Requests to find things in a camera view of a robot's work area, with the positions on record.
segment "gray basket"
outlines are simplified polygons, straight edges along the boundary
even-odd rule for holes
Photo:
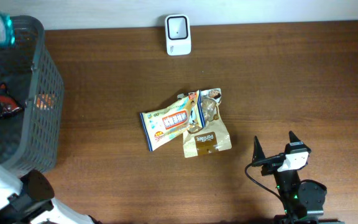
[[[56,164],[64,86],[44,45],[42,24],[30,16],[12,21],[16,43],[0,48],[0,84],[25,110],[0,119],[0,165],[22,176]]]

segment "snack bag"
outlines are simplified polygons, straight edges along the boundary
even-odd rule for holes
[[[199,90],[189,93],[165,109],[140,113],[150,151],[171,141],[189,128],[205,127],[200,93]]]
[[[219,114],[220,103],[220,88],[201,92],[201,107],[206,126],[192,127],[183,133],[185,158],[231,149],[230,135]]]

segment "wooden table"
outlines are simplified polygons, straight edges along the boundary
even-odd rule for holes
[[[358,223],[358,22],[192,27],[170,57],[164,29],[60,30],[46,45],[65,81],[56,196],[104,223],[250,223],[283,214],[244,175],[292,130],[313,152],[301,179],[328,187],[324,218]],[[220,87],[233,148],[185,159],[182,137],[147,150],[138,113]],[[274,178],[250,174],[275,187]]]

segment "white backdrop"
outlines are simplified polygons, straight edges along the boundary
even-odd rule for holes
[[[0,0],[0,11],[30,15],[46,29],[162,26],[183,13],[191,25],[358,19],[358,0]]]

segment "black cable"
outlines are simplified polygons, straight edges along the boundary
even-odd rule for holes
[[[259,183],[258,181],[256,181],[254,178],[252,178],[252,177],[248,174],[247,169],[248,169],[250,166],[252,166],[252,163],[250,163],[250,164],[248,164],[248,165],[246,166],[246,176],[247,176],[250,180],[252,180],[253,183],[257,184],[259,187],[262,187],[263,189],[267,190],[268,192],[274,194],[274,196],[276,196],[276,197],[281,201],[281,203],[283,203],[283,200],[281,199],[281,197],[280,197],[276,192],[274,192],[273,190],[268,189],[267,187],[265,187],[264,185],[262,185],[261,183]]]

